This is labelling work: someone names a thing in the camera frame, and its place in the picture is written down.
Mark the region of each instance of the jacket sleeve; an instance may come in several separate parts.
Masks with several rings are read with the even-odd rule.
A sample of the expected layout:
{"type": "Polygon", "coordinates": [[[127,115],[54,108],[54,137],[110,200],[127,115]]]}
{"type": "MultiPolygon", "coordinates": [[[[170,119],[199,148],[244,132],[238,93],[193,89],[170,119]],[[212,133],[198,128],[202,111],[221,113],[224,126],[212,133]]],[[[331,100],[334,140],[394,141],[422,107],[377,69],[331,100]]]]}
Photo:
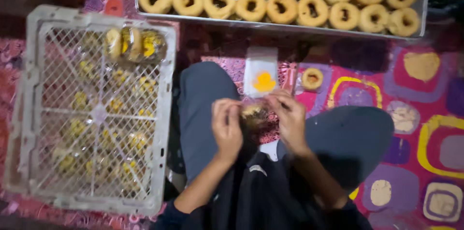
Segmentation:
{"type": "Polygon", "coordinates": [[[177,210],[174,206],[174,200],[168,202],[164,212],[158,216],[149,230],[179,230],[182,224],[188,218],[189,214],[185,214],[177,210]]]}
{"type": "Polygon", "coordinates": [[[369,221],[358,211],[356,205],[348,200],[342,209],[327,213],[328,229],[331,230],[372,230],[369,221]]]}

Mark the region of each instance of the hand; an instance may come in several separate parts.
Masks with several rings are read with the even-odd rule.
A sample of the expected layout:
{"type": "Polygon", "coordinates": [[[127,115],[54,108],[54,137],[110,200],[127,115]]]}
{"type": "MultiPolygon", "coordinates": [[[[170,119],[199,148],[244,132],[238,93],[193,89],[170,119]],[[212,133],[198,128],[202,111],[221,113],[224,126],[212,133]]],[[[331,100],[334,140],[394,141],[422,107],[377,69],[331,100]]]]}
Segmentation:
{"type": "Polygon", "coordinates": [[[212,104],[212,132],[218,147],[219,159],[234,163],[243,144],[239,125],[241,102],[229,98],[218,99],[212,104]]]}
{"type": "Polygon", "coordinates": [[[311,153],[305,140],[305,105],[297,102],[283,89],[275,90],[264,98],[279,117],[280,138],[287,149],[296,156],[311,153]]]}

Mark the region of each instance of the white plastic crate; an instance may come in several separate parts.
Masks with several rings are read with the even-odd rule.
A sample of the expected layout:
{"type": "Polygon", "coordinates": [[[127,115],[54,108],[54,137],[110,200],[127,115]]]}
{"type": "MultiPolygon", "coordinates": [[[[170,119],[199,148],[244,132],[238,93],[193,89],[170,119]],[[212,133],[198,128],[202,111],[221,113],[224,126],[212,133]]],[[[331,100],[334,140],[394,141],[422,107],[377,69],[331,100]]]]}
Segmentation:
{"type": "Polygon", "coordinates": [[[40,6],[27,18],[4,186],[55,206],[154,215],[163,197],[176,32],[40,6]],[[103,55],[111,27],[164,34],[158,65],[103,55]]]}

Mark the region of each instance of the yellow duck logo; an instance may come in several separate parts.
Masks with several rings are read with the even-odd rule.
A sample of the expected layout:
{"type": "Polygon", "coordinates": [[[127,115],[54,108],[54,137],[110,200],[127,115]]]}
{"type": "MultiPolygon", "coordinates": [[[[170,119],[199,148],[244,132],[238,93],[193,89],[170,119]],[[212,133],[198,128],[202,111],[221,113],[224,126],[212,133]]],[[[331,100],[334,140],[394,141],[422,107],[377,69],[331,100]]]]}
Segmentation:
{"type": "Polygon", "coordinates": [[[256,81],[253,83],[253,87],[259,92],[269,92],[274,90],[276,81],[270,77],[268,72],[259,73],[256,76],[256,81]]]}

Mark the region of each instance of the gray pants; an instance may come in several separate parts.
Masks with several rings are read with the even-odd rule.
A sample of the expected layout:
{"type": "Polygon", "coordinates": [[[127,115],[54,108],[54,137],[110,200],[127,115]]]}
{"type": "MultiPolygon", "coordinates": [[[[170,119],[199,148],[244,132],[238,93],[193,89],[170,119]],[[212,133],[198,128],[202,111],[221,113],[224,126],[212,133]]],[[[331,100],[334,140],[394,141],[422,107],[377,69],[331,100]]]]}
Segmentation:
{"type": "MultiPolygon", "coordinates": [[[[218,149],[211,129],[211,104],[224,97],[239,99],[239,94],[228,74],[214,62],[185,69],[180,88],[181,148],[191,182],[218,149]]],[[[391,117],[375,107],[342,106],[306,120],[309,147],[347,191],[354,190],[379,164],[392,134],[391,117]]],[[[285,153],[279,141],[277,156],[281,159],[285,153]]]]}

